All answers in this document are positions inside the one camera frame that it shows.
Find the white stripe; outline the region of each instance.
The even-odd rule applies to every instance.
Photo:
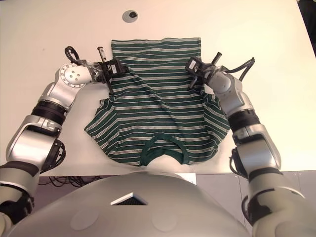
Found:
[[[135,149],[135,150],[128,150],[128,151],[111,151],[110,153],[112,155],[121,155],[121,154],[131,154],[131,153],[140,153],[142,152],[142,149]]]
[[[122,108],[115,106],[115,109],[116,110],[138,110],[138,109],[152,109],[152,108],[167,108],[167,109],[172,109],[172,110],[181,110],[181,109],[198,108],[200,106],[202,105],[184,105],[184,106],[140,105],[140,106],[126,106]]]
[[[106,108],[101,109],[101,110],[98,112],[98,114],[101,113],[102,111],[108,109],[109,105],[110,105],[110,104],[108,104],[108,106],[107,106]],[[95,126],[97,126],[97,125],[100,124],[101,122],[103,122],[103,119],[105,119],[111,112],[113,112],[113,110],[114,110],[114,108],[111,107],[110,110],[106,111],[97,121],[95,121],[91,126],[89,126],[89,127],[86,129],[86,132],[88,132],[89,130],[93,129]]]
[[[128,63],[128,66],[131,67],[131,68],[137,68],[137,67],[132,67],[131,65],[133,66],[157,66],[159,67],[159,65],[161,65],[161,67],[179,67],[179,66],[168,66],[167,64],[175,64],[175,63],[187,63],[187,61],[177,61],[177,62],[161,62],[161,63],[151,63],[151,64],[132,64],[132,63]]]
[[[131,60],[131,61],[149,61],[149,62],[170,62],[170,61],[177,61],[177,60],[187,60],[186,63],[189,60],[189,57],[182,57],[182,58],[138,58],[138,57],[128,57],[124,60]]]
[[[144,53],[144,52],[183,52],[183,51],[193,51],[198,50],[199,47],[193,48],[150,48],[150,49],[143,49],[143,50],[135,50],[135,51],[126,51],[126,50],[112,50],[112,53],[121,53],[121,54],[136,54],[136,53]]]
[[[117,89],[113,89],[114,92],[120,92],[120,91],[124,91],[127,89],[139,89],[139,88],[143,88],[143,87],[149,87],[147,84],[143,84],[143,85],[129,85],[123,88],[117,88]],[[178,89],[178,88],[188,88],[188,85],[179,85],[179,86],[161,86],[161,87],[154,87],[154,90],[172,90],[172,89]]]
[[[148,68],[130,67],[134,71],[151,71],[151,70],[184,70],[185,66],[157,66]]]
[[[139,76],[138,75],[134,75],[134,76],[126,76],[123,78],[114,78],[113,80],[115,81],[120,81],[120,80],[131,80],[131,79],[138,79]],[[159,80],[159,79],[187,79],[190,78],[189,75],[184,75],[184,76],[164,76],[164,77],[142,77],[143,80]]]
[[[215,110],[212,110],[210,107],[205,106],[206,110],[209,111],[211,114],[216,115],[220,118],[226,119],[226,116],[223,114],[219,114],[218,112],[216,112]]]
[[[108,139],[108,141],[107,141],[106,143],[109,144],[112,140],[116,139],[118,136],[119,136],[119,132],[117,132],[114,136],[111,136],[111,137]],[[109,137],[109,136],[107,136],[107,137],[101,139],[98,143],[102,142],[103,140],[106,140],[108,137]],[[102,146],[100,146],[101,149],[103,149],[103,148],[105,148],[105,147],[107,146],[107,145],[105,145],[105,144],[103,144]]]
[[[192,126],[192,127],[182,127],[182,126],[132,126],[127,128],[120,128],[120,132],[126,132],[133,129],[143,129],[143,130],[164,130],[164,129],[173,129],[173,130],[196,130],[196,129],[205,129],[204,126]]]
[[[142,98],[151,98],[151,97],[158,97],[161,99],[182,99],[182,98],[192,98],[192,97],[197,97],[199,95],[196,94],[191,94],[191,95],[178,95],[178,96],[157,96],[155,94],[151,95],[123,95],[120,97],[120,99],[142,99]]]
[[[128,114],[143,114],[144,112],[128,113]],[[138,116],[132,118],[118,118],[118,121],[132,121],[138,119],[199,119],[203,115],[191,115],[191,116],[174,116],[174,115],[156,115],[156,116]]]
[[[212,119],[218,121],[219,123],[223,124],[224,126],[227,126],[226,124],[220,122],[219,120],[217,120],[215,117],[213,117]],[[227,133],[229,130],[225,129],[223,126],[217,124],[217,123],[214,123],[212,122],[211,120],[209,120],[208,118],[204,117],[204,120],[207,121],[209,124],[213,125],[214,127],[220,129],[222,132],[225,132]]]
[[[164,43],[163,45],[152,45],[152,46],[129,46],[129,47],[121,47],[121,46],[114,46],[113,45],[113,47],[112,48],[120,48],[120,49],[126,49],[126,48],[128,48],[128,49],[130,49],[130,48],[149,48],[148,50],[150,50],[151,48],[153,48],[153,47],[165,47],[165,46],[173,46],[173,47],[179,47],[179,46],[185,46],[185,45],[188,45],[188,46],[195,46],[195,42],[194,43],[192,43],[192,44],[189,44],[189,43],[185,43],[185,44],[178,44],[178,45],[173,45],[173,44],[166,44],[166,43]]]
[[[131,41],[120,41],[120,40],[112,40],[112,44],[136,44],[136,43],[144,43],[144,44],[149,44],[149,43],[164,43],[164,42],[186,42],[186,41],[192,41],[194,43],[197,43],[197,41],[200,41],[200,38],[183,38],[183,39],[176,39],[176,38],[164,38],[160,40],[131,40]]]
[[[154,99],[154,100],[146,100],[146,101],[127,101],[127,102],[118,102],[118,101],[115,101],[114,103],[116,104],[131,104],[131,103],[152,103],[152,102],[155,102],[157,103],[158,101],[162,102],[162,103],[165,103],[165,104],[179,104],[181,103],[182,105],[183,104],[186,104],[186,103],[191,103],[191,102],[201,102],[201,100],[190,100],[190,101],[179,101],[179,102],[165,102],[165,101],[162,101],[162,100],[158,100],[158,99]],[[203,103],[198,103],[196,102],[196,106],[204,106]]]

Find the striped shirt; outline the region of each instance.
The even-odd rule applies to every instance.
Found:
[[[192,165],[216,154],[228,122],[201,82],[189,90],[185,70],[200,45],[200,38],[112,41],[128,73],[112,79],[114,95],[85,128],[109,158],[141,166],[166,154]]]

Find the black cable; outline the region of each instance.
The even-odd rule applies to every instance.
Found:
[[[248,179],[248,177],[244,176],[242,173],[239,173],[238,171],[236,171],[234,168],[233,168],[233,157],[230,157],[229,158],[229,168],[231,169],[231,171],[236,174],[236,175],[239,175],[241,176],[242,178],[245,178],[245,179]]]
[[[227,70],[225,72],[226,73],[236,73],[236,72],[239,72],[240,70],[244,69],[245,67],[247,67],[249,64],[254,64],[254,58],[249,59],[247,62],[240,65],[239,67],[236,67],[236,68],[231,69],[231,70]]]
[[[232,70],[227,70],[225,71],[226,73],[236,73],[242,69],[245,68],[245,70],[242,72],[242,74],[240,75],[239,80],[242,81],[243,78],[245,77],[245,75],[247,74],[247,72],[250,70],[250,68],[253,66],[253,64],[255,63],[255,59],[254,57],[252,57],[251,59],[249,59],[247,62],[245,62],[244,64],[240,65],[239,67],[232,69]]]
[[[39,185],[47,185],[47,184],[50,184],[51,182],[49,181],[48,183],[44,183],[44,184],[41,184],[39,183]]]
[[[79,55],[72,46],[67,46],[65,48],[65,55],[70,60],[71,63],[80,65],[80,63],[78,62],[78,60],[80,59]]]
[[[61,187],[61,186],[63,186],[63,184],[62,185],[57,185],[57,184],[55,184],[54,183],[54,180],[52,179],[52,177],[49,177],[49,180],[51,181],[51,183],[52,183],[52,185],[54,185],[55,187]]]
[[[250,68],[253,66],[253,64],[255,63],[255,59],[252,58],[253,62],[251,64],[249,64],[246,69],[242,72],[242,74],[240,75],[239,80],[242,81],[243,78],[245,77],[245,75],[247,74],[247,72],[250,70]]]
[[[245,205],[247,200],[248,200],[248,196],[245,196],[241,202],[241,210],[242,210],[243,216],[250,223],[249,216],[246,210],[246,205]]]
[[[85,181],[82,176],[60,176],[60,177],[56,177],[56,176],[49,176],[49,182],[46,183],[39,183],[39,185],[47,185],[47,184],[52,184],[55,187],[61,187],[65,184],[71,184],[72,186],[76,187],[76,188],[80,188],[83,187],[89,183],[92,183],[96,180],[102,179],[100,176],[94,176],[93,178],[91,178],[88,181]]]

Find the black cable bundle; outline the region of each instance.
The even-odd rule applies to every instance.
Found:
[[[89,184],[93,181],[102,179],[101,176],[94,176],[90,180],[83,179],[82,176],[49,176],[49,182],[46,183],[39,183],[39,185],[47,185],[52,184],[55,187],[61,187],[65,184],[71,184],[72,186],[75,186],[77,188],[83,187],[86,184]]]

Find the t-shirt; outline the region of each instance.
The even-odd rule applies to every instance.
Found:
[[[228,122],[202,82],[189,89],[185,70],[200,50],[200,38],[112,41],[128,73],[112,79],[114,94],[85,128],[109,158],[141,166],[166,154],[193,165],[216,154]]]

